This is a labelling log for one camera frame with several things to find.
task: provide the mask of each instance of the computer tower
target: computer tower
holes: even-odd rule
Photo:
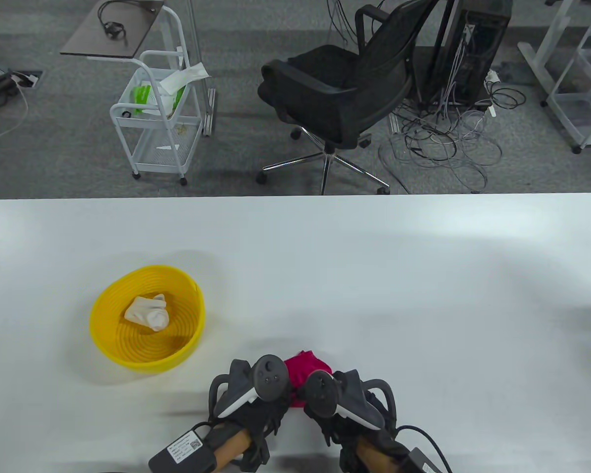
[[[440,86],[446,87],[455,65],[460,43],[464,54],[455,76],[452,101],[474,108],[482,97],[484,81],[512,16],[512,0],[460,0],[451,15],[443,45],[439,71]]]

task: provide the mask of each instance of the pink fabric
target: pink fabric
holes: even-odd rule
[[[312,372],[322,370],[333,374],[333,370],[330,369],[329,365],[316,358],[313,351],[301,351],[293,356],[293,358],[286,360],[285,365],[287,365],[287,369],[289,370],[289,379],[294,390],[291,398],[291,407],[304,407],[303,401],[300,401],[296,397],[296,392],[304,386]]]

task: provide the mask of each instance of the black headphones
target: black headphones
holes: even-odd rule
[[[103,10],[105,10],[108,7],[108,5],[112,3],[127,3],[129,5],[134,5],[138,8],[142,8],[145,11],[156,13],[155,8],[147,7],[146,5],[144,5],[144,3],[147,2],[142,2],[140,0],[106,0],[105,2],[101,3],[97,11],[97,18],[100,22],[100,25],[102,26],[103,31],[105,31],[105,34],[108,36],[109,39],[112,40],[116,40],[120,37],[124,38],[125,36],[127,36],[127,30],[125,30],[125,25],[118,22],[104,22],[101,18]]]

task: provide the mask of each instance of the glove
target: glove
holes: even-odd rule
[[[381,412],[385,420],[385,428],[370,430],[337,414],[330,419],[324,419],[315,414],[308,405],[304,406],[304,413],[320,426],[327,445],[330,446],[331,440],[333,443],[341,445],[340,467],[344,473],[369,473],[365,464],[357,456],[357,443],[359,443],[360,437],[367,440],[381,453],[398,462],[402,462],[410,453],[406,446],[395,440],[396,419],[392,418],[381,401],[369,391],[365,391],[365,399]]]
[[[254,473],[259,466],[267,464],[269,449],[265,437],[271,432],[274,432],[274,435],[278,433],[289,405],[291,405],[291,385],[288,385],[284,393],[272,403],[257,399],[253,403],[243,404],[228,417],[219,419],[219,423],[230,426],[235,424],[250,433],[252,445],[243,453],[239,463],[241,471]]]

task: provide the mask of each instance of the office chair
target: office chair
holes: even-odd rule
[[[411,91],[416,38],[437,2],[410,0],[392,13],[366,5],[355,14],[359,54],[324,45],[262,67],[259,97],[275,108],[278,119],[297,126],[291,138],[304,133],[320,152],[265,166],[257,183],[265,184],[269,171],[323,158],[320,195],[324,195],[334,161],[379,184],[377,194],[390,193],[387,183],[336,151],[355,149],[358,144],[365,148],[370,138],[361,133],[392,113]],[[381,23],[368,43],[366,16]]]

